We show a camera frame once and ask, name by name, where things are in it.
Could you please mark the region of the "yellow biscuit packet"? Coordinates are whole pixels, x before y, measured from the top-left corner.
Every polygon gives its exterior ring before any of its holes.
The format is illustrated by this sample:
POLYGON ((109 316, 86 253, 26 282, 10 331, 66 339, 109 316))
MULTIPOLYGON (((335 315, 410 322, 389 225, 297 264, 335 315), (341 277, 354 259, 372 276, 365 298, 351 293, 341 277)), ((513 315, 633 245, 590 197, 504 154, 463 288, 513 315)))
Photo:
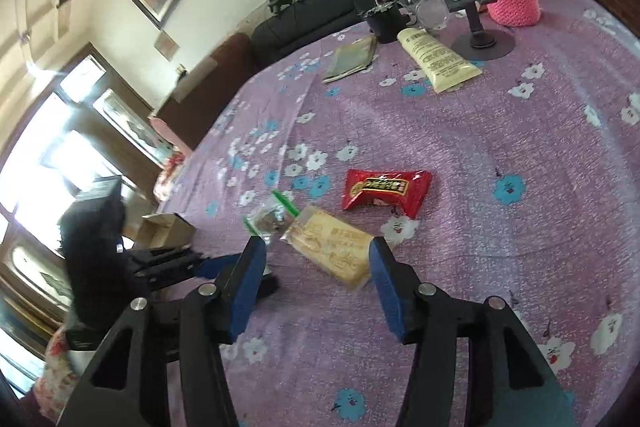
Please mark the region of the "yellow biscuit packet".
POLYGON ((318 207, 304 208, 282 239, 350 289, 370 280, 369 247, 374 236, 318 207))

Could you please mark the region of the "cardboard box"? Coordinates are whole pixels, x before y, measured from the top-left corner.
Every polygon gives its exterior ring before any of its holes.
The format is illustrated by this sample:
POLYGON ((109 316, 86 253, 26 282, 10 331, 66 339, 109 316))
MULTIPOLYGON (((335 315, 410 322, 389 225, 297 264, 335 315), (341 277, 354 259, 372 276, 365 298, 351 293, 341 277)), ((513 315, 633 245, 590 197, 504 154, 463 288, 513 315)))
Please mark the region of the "cardboard box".
POLYGON ((191 243, 195 228, 178 213, 127 218, 122 229, 126 249, 180 247, 191 243))

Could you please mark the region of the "clear green nut packet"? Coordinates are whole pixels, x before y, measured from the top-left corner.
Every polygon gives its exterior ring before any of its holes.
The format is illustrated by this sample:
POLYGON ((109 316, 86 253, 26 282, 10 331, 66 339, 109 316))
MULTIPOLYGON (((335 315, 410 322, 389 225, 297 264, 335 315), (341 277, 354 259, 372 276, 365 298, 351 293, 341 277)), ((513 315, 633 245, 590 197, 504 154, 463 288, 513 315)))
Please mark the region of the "clear green nut packet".
POLYGON ((292 191, 273 190, 243 218, 251 236, 260 237, 267 246, 282 237, 298 216, 292 191))

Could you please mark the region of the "purple floral tablecloth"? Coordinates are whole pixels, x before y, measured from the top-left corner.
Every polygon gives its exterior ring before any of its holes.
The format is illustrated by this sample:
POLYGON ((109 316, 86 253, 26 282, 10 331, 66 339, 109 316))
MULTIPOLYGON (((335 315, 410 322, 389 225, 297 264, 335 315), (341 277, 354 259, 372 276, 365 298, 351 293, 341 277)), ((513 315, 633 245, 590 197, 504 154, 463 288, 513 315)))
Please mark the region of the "purple floral tablecloth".
POLYGON ((431 84, 409 28, 326 81, 366 24, 245 83, 163 208, 220 257, 262 236, 276 292, 220 354, 244 426, 390 426, 412 365, 369 277, 380 236, 454 298, 503 299, 578 425, 639 366, 639 40, 593 0, 539 0, 514 50, 431 84))

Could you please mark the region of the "small red snack packet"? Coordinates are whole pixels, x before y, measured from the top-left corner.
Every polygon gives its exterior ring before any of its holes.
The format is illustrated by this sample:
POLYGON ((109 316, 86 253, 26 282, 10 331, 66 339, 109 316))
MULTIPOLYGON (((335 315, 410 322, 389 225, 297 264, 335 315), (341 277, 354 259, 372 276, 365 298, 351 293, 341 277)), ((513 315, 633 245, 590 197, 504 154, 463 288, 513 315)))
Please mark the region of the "small red snack packet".
POLYGON ((398 207, 416 219, 430 189, 433 175, 418 171, 367 171, 349 169, 342 195, 342 209, 383 205, 398 207))

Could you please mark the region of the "olive green notebook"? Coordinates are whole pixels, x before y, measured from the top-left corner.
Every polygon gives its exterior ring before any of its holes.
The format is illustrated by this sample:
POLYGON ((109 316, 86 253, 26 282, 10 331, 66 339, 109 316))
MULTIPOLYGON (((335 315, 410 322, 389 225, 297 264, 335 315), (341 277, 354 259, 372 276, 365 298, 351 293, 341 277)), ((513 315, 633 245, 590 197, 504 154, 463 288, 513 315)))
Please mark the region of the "olive green notebook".
POLYGON ((375 36, 363 38, 348 46, 341 46, 332 55, 332 61, 324 73, 323 82, 331 83, 366 69, 373 60, 378 44, 375 36))

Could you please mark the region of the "black sofa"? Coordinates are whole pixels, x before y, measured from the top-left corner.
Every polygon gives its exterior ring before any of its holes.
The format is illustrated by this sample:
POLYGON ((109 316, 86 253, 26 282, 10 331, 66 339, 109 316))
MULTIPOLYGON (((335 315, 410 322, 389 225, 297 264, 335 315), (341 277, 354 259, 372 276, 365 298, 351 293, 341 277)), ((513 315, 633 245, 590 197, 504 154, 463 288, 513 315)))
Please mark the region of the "black sofa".
POLYGON ((317 40, 349 28, 372 8, 374 0, 302 0, 268 18, 250 42, 257 64, 265 68, 317 40))

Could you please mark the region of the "cream lotion tube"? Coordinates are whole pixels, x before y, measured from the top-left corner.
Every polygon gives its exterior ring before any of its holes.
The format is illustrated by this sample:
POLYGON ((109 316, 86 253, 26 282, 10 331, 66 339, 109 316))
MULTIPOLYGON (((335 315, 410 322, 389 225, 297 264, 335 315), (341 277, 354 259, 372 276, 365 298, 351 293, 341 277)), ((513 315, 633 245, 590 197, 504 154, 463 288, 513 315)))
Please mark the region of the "cream lotion tube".
POLYGON ((423 29, 405 28, 397 34, 402 48, 418 64, 436 93, 482 75, 482 70, 447 48, 423 29))

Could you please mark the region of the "black key pouch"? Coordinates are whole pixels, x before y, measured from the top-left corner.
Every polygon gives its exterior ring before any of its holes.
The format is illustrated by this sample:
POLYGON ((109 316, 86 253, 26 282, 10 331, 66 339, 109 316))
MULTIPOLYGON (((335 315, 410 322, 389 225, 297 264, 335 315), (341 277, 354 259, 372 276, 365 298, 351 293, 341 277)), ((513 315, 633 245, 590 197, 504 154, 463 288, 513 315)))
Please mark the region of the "black key pouch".
POLYGON ((409 14, 401 12, 396 0, 375 0, 372 8, 359 16, 368 24, 379 43, 391 43, 411 22, 409 14))

